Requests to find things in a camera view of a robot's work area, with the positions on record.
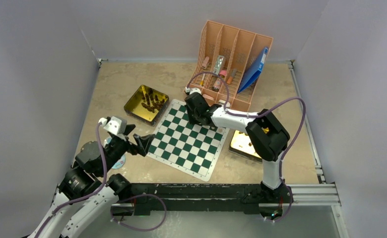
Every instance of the blue folder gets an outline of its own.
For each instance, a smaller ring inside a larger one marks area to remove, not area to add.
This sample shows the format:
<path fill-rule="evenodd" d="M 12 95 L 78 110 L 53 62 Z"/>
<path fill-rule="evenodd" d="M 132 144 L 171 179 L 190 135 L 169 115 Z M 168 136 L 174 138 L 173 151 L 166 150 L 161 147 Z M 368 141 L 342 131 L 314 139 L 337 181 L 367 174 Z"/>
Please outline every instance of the blue folder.
<path fill-rule="evenodd" d="M 237 93 L 242 92 L 258 79 L 260 73 L 262 72 L 263 63 L 265 62 L 267 55 L 268 55 L 268 47 L 265 47 L 258 55 L 256 60 L 252 63 L 252 65 L 243 74 L 243 78 L 242 78 L 242 81 L 240 81 L 240 86 Z"/>

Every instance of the white wall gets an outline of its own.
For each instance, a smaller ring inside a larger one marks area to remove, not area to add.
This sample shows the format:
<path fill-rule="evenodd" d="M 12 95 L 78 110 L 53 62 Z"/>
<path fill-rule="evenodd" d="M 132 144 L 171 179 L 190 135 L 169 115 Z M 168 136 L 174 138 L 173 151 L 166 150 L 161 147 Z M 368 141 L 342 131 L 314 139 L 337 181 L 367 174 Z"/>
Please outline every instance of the white wall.
<path fill-rule="evenodd" d="M 0 0 L 0 238 L 28 235 L 47 212 L 97 68 L 65 0 Z"/>
<path fill-rule="evenodd" d="M 328 0 L 71 0 L 96 57 L 196 60 L 207 20 L 274 38 L 269 60 L 295 59 Z"/>
<path fill-rule="evenodd" d="M 387 1 L 330 0 L 295 66 L 351 237 L 387 237 Z"/>

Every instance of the green square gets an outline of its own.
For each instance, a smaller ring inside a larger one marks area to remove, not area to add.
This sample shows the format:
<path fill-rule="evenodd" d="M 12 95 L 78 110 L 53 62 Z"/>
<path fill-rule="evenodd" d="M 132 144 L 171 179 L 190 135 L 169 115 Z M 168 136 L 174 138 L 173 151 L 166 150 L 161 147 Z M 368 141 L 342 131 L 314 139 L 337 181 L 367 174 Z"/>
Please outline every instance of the green square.
<path fill-rule="evenodd" d="M 157 132 L 157 134 L 155 135 L 155 138 L 157 138 L 158 140 L 161 140 L 161 139 L 163 139 L 163 133 L 161 133 L 161 132 Z"/>
<path fill-rule="evenodd" d="M 166 146 L 167 146 L 167 143 L 163 142 L 163 141 L 160 141 L 160 144 L 158 144 L 158 148 L 160 148 L 160 149 L 165 149 Z"/>
<path fill-rule="evenodd" d="M 180 118 L 173 118 L 173 123 L 179 124 L 180 123 Z"/>
<path fill-rule="evenodd" d="M 176 113 L 177 113 L 178 111 L 176 110 L 176 109 L 170 109 L 170 112 L 169 112 L 169 114 L 170 115 L 176 115 Z"/>
<path fill-rule="evenodd" d="M 179 137 L 179 140 L 183 142 L 186 142 L 187 139 L 188 139 L 188 135 L 185 135 L 185 134 L 181 134 L 181 137 Z"/>
<path fill-rule="evenodd" d="M 182 157 L 179 157 L 178 160 L 176 161 L 176 164 L 180 166 L 183 166 L 184 163 L 185 163 L 185 159 Z"/>
<path fill-rule="evenodd" d="M 193 144 L 193 146 L 198 147 L 198 148 L 201 148 L 201 145 L 202 145 L 202 141 L 200 141 L 200 140 L 195 140 L 195 142 Z"/>
<path fill-rule="evenodd" d="M 191 171 L 192 172 L 195 172 L 195 173 L 198 173 L 199 171 L 199 168 L 201 168 L 201 166 L 197 165 L 197 164 L 193 164 L 192 167 L 191 167 Z"/>
<path fill-rule="evenodd" d="M 211 144 L 211 141 L 212 141 L 212 138 L 208 137 L 208 136 L 206 136 L 205 139 L 204 139 L 204 142 L 207 143 L 207 144 Z"/>
<path fill-rule="evenodd" d="M 157 149 L 157 147 L 155 147 L 154 145 L 150 145 L 150 149 L 148 152 L 150 152 L 151 154 L 154 154 L 156 149 Z"/>
<path fill-rule="evenodd" d="M 198 132 L 196 131 L 191 131 L 191 133 L 189 134 L 190 137 L 193 137 L 193 138 L 196 138 L 198 136 Z"/>
<path fill-rule="evenodd" d="M 165 127 L 169 127 L 170 126 L 170 121 L 165 120 L 162 125 L 165 126 Z"/>
<path fill-rule="evenodd" d="M 214 135 L 214 139 L 216 139 L 216 140 L 221 140 L 221 138 L 223 138 L 223 135 L 222 135 L 222 134 L 216 133 L 216 134 Z"/>
<path fill-rule="evenodd" d="M 188 157 L 186 159 L 193 162 L 195 160 L 195 158 L 196 158 L 196 156 L 194 154 L 189 153 Z"/>
<path fill-rule="evenodd" d="M 183 150 L 186 150 L 186 151 L 191 151 L 191 149 L 192 149 L 192 146 L 191 145 L 189 145 L 189 144 L 185 144 L 184 146 L 183 146 Z"/>
<path fill-rule="evenodd" d="M 167 128 L 166 135 L 168 135 L 168 136 L 172 136 L 172 135 L 173 135 L 173 133 L 175 133 L 175 130 L 173 130 L 173 129 L 170 129 L 170 128 Z"/>
<path fill-rule="evenodd" d="M 175 138 L 170 138 L 169 144 L 176 145 L 176 143 L 178 143 L 178 140 L 176 140 Z"/>
<path fill-rule="evenodd" d="M 209 153 L 215 154 L 216 151 L 217 151 L 217 147 L 212 146 L 212 145 L 209 146 L 209 148 L 208 148 Z"/>
<path fill-rule="evenodd" d="M 168 160 L 170 155 L 171 155 L 170 152 L 164 151 L 163 154 L 161 155 L 161 158 Z"/>
<path fill-rule="evenodd" d="M 205 150 L 199 149 L 199 151 L 198 151 L 198 156 L 201 157 L 201 158 L 205 158 L 205 156 L 206 156 L 206 151 L 205 151 Z"/>
<path fill-rule="evenodd" d="M 205 167 L 205 168 L 207 168 L 207 169 L 209 169 L 209 166 L 211 165 L 211 161 L 209 161 L 209 160 L 204 160 L 203 162 L 202 162 L 202 166 L 203 167 Z"/>
<path fill-rule="evenodd" d="M 201 134 L 206 135 L 206 133 L 208 132 L 208 129 L 205 128 L 205 127 L 201 127 L 201 130 L 199 130 L 199 132 L 200 132 Z"/>
<path fill-rule="evenodd" d="M 186 128 L 188 128 L 188 129 L 192 129 L 193 127 L 194 127 L 194 125 L 190 124 L 189 122 L 188 122 L 188 124 L 186 124 Z"/>
<path fill-rule="evenodd" d="M 178 147 L 175 147 L 175 148 L 173 149 L 172 154 L 180 155 L 180 152 L 181 152 L 181 151 L 182 151 L 182 149 L 180 149 L 180 148 L 178 148 Z"/>
<path fill-rule="evenodd" d="M 186 113 L 185 113 L 185 114 L 183 114 L 183 116 L 182 116 L 182 119 L 183 119 L 183 120 L 189 120 L 189 116 L 188 116 L 188 114 L 186 114 Z"/>
<path fill-rule="evenodd" d="M 183 129 L 185 129 L 185 128 L 184 128 L 183 126 L 181 126 L 181 125 L 178 125 L 178 126 L 176 127 L 176 131 L 178 131 L 178 132 L 180 132 L 180 133 L 182 133 Z"/>

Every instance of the table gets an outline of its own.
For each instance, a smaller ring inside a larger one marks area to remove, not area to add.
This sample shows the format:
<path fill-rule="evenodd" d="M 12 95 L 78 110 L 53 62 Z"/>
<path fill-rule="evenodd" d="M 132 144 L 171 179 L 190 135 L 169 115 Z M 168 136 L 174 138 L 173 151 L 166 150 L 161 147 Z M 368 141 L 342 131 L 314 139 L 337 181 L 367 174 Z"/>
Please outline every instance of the table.
<path fill-rule="evenodd" d="M 77 152 L 81 146 L 95 138 L 95 126 L 101 117 L 122 116 L 129 124 L 136 124 L 132 134 L 146 135 L 154 131 L 132 117 L 127 117 L 124 105 L 141 85 L 147 85 L 169 95 L 170 100 L 183 101 L 185 88 L 196 63 L 128 63 L 103 62 L 97 78 L 87 116 L 80 135 Z M 296 96 L 294 82 L 285 63 L 267 63 L 258 80 L 250 112 L 271 108 L 278 102 Z M 301 118 L 298 102 L 285 104 L 274 111 L 291 137 L 294 136 Z M 230 130 L 211 179 L 201 181 L 149 157 L 126 154 L 126 163 L 120 169 L 110 169 L 108 176 L 121 173 L 131 182 L 158 183 L 259 183 L 262 180 L 262 164 L 228 151 L 234 131 Z M 108 135 L 100 131 L 102 139 Z M 295 145 L 285 157 L 283 176 L 289 184 L 319 183 L 315 170 L 313 151 L 305 128 Z"/>

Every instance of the chessboard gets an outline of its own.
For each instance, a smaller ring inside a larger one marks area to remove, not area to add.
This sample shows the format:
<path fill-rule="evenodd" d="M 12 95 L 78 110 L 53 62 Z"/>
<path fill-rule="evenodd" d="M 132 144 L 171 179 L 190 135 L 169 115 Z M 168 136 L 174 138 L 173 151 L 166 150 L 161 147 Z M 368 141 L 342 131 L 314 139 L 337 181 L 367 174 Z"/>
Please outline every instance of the chessboard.
<path fill-rule="evenodd" d="M 147 156 L 208 181 L 229 129 L 189 123 L 185 103 L 174 99 L 159 121 Z"/>

